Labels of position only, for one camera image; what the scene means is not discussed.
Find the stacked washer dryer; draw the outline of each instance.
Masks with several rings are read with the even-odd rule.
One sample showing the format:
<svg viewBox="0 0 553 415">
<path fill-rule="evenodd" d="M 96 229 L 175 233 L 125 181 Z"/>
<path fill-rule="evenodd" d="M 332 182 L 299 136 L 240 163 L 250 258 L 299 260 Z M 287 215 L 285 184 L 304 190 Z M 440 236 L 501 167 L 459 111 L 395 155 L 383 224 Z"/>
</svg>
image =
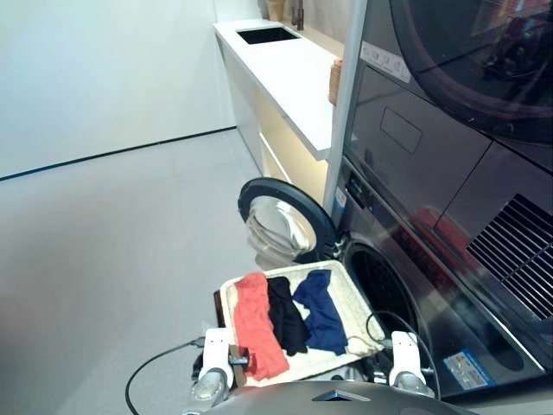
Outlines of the stacked washer dryer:
<svg viewBox="0 0 553 415">
<path fill-rule="evenodd" d="M 553 369 L 552 27 L 550 0 L 368 1 L 331 217 L 273 179 L 238 200 L 266 258 L 340 259 L 409 322 L 444 397 Z"/>
</svg>

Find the white countertop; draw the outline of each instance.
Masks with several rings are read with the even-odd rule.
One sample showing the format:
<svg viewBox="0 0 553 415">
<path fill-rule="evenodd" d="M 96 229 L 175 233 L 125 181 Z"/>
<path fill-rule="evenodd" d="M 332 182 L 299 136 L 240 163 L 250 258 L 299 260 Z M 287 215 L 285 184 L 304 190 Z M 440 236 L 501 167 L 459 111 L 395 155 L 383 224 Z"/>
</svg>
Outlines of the white countertop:
<svg viewBox="0 0 553 415">
<path fill-rule="evenodd" d="M 279 22 L 242 20 L 213 25 L 254 81 L 317 160 L 327 158 L 333 105 L 328 102 L 330 67 L 336 56 L 301 37 L 248 44 L 237 30 L 282 27 Z"/>
</svg>

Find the gray floor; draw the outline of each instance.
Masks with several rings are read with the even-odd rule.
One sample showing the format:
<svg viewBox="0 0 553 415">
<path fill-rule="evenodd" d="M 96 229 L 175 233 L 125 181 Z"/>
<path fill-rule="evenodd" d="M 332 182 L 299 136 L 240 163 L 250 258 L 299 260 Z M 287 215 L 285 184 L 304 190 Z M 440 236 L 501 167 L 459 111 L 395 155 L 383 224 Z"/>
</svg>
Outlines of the gray floor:
<svg viewBox="0 0 553 415">
<path fill-rule="evenodd" d="M 132 371 L 257 268 L 236 208 L 254 176 L 228 131 L 0 182 L 0 412 L 129 413 Z M 138 411 L 181 413 L 198 352 L 146 368 Z"/>
</svg>

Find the folded clothes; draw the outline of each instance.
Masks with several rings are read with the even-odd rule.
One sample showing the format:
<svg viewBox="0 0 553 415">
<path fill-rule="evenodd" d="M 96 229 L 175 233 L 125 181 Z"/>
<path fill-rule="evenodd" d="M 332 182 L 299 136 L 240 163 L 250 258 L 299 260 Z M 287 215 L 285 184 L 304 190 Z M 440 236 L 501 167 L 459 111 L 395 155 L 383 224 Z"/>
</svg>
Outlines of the folded clothes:
<svg viewBox="0 0 553 415">
<path fill-rule="evenodd" d="M 236 284 L 238 303 L 233 321 L 238 345 L 248 348 L 250 364 L 245 370 L 255 380 L 272 378 L 289 369 L 269 319 L 267 279 L 262 272 L 252 272 Z"/>
<path fill-rule="evenodd" d="M 278 344 L 286 349 L 288 356 L 298 352 L 307 353 L 305 341 L 309 338 L 309 330 L 292 302 L 290 281 L 286 277 L 275 277 L 269 278 L 267 283 L 269 318 L 273 323 L 273 333 Z"/>
<path fill-rule="evenodd" d="M 330 270 L 313 270 L 298 285 L 293 298 L 310 311 L 305 319 L 311 334 L 306 344 L 310 348 L 344 354 L 347 346 L 346 333 L 340 315 L 327 292 L 329 283 Z"/>
</svg>

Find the blue cloth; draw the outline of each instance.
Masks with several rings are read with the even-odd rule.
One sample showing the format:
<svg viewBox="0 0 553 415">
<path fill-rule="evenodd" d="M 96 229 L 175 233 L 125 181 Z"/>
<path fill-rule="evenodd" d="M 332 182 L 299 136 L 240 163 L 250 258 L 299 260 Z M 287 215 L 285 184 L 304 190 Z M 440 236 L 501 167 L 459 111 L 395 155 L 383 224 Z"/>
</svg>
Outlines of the blue cloth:
<svg viewBox="0 0 553 415">
<path fill-rule="evenodd" d="M 293 298 L 310 311 L 305 325 L 311 336 L 305 342 L 310 348 L 329 350 L 336 354 L 346 352 L 347 338 L 340 315 L 328 295 L 330 270 L 314 270 L 302 281 Z"/>
</svg>

